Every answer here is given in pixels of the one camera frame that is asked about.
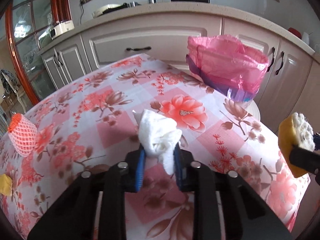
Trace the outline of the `yellow white scrub sponge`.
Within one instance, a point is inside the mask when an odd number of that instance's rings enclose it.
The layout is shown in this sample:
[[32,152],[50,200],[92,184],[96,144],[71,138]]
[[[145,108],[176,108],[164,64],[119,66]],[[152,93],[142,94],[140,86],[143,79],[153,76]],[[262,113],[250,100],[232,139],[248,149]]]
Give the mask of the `yellow white scrub sponge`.
[[307,173],[306,170],[296,167],[290,163],[289,156],[295,147],[314,151],[313,128],[308,123],[303,113],[293,113],[283,120],[278,129],[279,149],[295,178],[299,178]]

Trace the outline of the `white tissue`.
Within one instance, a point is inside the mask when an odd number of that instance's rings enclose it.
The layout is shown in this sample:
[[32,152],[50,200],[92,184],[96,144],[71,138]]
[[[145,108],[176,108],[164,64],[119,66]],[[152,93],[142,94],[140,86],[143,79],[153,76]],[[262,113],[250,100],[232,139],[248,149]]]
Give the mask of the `white tissue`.
[[146,155],[156,158],[168,175],[174,174],[173,152],[182,136],[177,122],[148,109],[140,113],[133,111],[133,116],[138,124],[138,139]]

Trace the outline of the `tall pink foam fruit net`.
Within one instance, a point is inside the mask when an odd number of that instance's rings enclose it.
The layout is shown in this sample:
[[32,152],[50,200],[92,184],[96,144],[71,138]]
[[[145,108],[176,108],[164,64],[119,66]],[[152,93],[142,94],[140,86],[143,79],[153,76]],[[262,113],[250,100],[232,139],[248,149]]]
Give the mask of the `tall pink foam fruit net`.
[[27,157],[35,148],[37,127],[24,115],[16,113],[8,126],[8,136],[17,153]]

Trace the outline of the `lower kitchen cabinets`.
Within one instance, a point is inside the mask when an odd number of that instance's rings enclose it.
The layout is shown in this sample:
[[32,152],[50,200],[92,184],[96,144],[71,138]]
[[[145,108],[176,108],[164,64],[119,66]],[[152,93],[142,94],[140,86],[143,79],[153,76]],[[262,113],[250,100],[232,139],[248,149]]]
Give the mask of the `lower kitchen cabinets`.
[[189,73],[192,38],[232,35],[267,56],[298,47],[208,4],[141,5],[100,16],[63,34],[44,54],[57,91],[35,108],[44,132],[33,159],[46,193],[55,197],[85,168],[100,171],[138,144],[134,112],[174,119],[181,146],[225,173],[236,170],[292,229],[310,177],[294,178],[277,137],[251,113]]

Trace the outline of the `pink-lined trash bin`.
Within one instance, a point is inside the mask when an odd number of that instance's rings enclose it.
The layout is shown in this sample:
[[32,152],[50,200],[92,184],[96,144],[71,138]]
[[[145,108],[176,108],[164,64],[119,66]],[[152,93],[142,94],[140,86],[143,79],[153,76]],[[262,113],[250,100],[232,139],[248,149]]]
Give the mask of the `pink-lined trash bin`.
[[193,76],[229,99],[247,103],[260,89],[268,57],[231,35],[188,37],[186,63]]

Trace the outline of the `floral pink tablecloth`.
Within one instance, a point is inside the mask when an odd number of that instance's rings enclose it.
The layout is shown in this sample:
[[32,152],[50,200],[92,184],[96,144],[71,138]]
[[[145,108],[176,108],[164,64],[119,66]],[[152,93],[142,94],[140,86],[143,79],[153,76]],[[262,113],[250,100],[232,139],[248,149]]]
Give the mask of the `floral pink tablecloth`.
[[293,177],[277,136],[251,113],[145,54],[69,83],[25,117],[37,127],[29,155],[11,132],[1,138],[1,173],[12,179],[1,211],[23,238],[81,172],[104,172],[139,146],[148,159],[142,190],[126,195],[129,239],[191,239],[193,194],[172,175],[177,142],[214,171],[238,172],[288,229],[310,183]]

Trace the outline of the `white small jar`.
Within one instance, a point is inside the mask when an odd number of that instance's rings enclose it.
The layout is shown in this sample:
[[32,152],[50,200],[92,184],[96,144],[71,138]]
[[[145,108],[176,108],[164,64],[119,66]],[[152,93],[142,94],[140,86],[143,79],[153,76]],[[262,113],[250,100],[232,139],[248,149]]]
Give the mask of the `white small jar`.
[[302,35],[302,41],[304,43],[306,43],[307,45],[310,44],[310,37],[309,37],[309,34],[304,32],[303,35]]

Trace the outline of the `red cup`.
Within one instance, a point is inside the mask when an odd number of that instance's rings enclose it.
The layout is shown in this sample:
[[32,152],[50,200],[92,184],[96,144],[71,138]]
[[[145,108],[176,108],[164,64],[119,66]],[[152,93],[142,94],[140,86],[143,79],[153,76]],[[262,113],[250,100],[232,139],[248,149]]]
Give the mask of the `red cup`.
[[290,27],[288,31],[298,38],[302,39],[302,34],[297,29]]

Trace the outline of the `white electric griddle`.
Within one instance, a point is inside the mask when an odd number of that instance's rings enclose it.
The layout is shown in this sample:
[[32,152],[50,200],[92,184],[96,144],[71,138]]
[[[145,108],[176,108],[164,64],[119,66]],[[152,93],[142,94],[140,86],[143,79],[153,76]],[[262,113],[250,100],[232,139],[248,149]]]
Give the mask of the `white electric griddle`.
[[96,11],[92,12],[92,17],[93,18],[97,18],[97,17],[101,16],[105,10],[115,9],[117,7],[120,7],[120,6],[121,6],[121,4],[107,4],[107,5],[104,5],[104,6],[100,7],[99,9],[97,9]]

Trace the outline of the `white rice cooker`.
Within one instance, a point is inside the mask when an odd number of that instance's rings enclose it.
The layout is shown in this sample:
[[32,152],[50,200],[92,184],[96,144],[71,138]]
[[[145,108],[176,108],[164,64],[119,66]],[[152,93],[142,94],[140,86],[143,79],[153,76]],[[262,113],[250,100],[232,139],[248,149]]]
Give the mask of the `white rice cooker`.
[[57,23],[55,26],[53,26],[50,29],[49,34],[51,39],[54,40],[55,38],[73,29],[74,29],[74,23],[72,20],[62,21],[60,23]]

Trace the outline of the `white dining chair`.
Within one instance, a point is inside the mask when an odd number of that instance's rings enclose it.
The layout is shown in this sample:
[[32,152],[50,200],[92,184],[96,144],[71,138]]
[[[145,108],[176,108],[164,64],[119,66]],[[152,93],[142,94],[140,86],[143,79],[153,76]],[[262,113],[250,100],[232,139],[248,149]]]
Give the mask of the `white dining chair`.
[[27,111],[26,105],[25,105],[24,100],[23,100],[23,96],[25,94],[25,91],[19,92],[18,85],[14,85],[12,83],[12,81],[11,81],[11,78],[7,74],[5,74],[4,72],[1,72],[1,75],[4,77],[4,79],[6,80],[7,84],[9,85],[9,87],[11,88],[13,93],[16,95],[17,101],[22,106],[23,113],[25,114],[26,111]]

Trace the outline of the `black gas stove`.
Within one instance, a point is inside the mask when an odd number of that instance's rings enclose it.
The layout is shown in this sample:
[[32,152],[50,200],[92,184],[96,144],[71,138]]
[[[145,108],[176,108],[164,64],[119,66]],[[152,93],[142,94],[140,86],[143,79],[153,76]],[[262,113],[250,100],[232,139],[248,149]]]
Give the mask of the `black gas stove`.
[[[169,0],[170,2],[202,2],[202,3],[210,3],[210,0]],[[125,9],[125,8],[130,8],[130,7],[136,7],[142,5],[141,3],[138,2],[130,2],[130,3],[123,3],[121,4],[120,7],[117,7],[115,9],[108,9],[109,11],[115,11],[115,10],[120,10],[120,9]]]

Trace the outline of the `wooden sliding glass door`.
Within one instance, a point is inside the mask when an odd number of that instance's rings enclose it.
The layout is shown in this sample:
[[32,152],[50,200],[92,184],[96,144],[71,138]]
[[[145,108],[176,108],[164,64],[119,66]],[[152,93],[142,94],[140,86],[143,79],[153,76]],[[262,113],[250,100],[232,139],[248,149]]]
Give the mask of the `wooden sliding glass door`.
[[68,0],[11,0],[5,11],[11,60],[33,105],[55,91],[39,52],[52,40],[50,29],[70,19]]

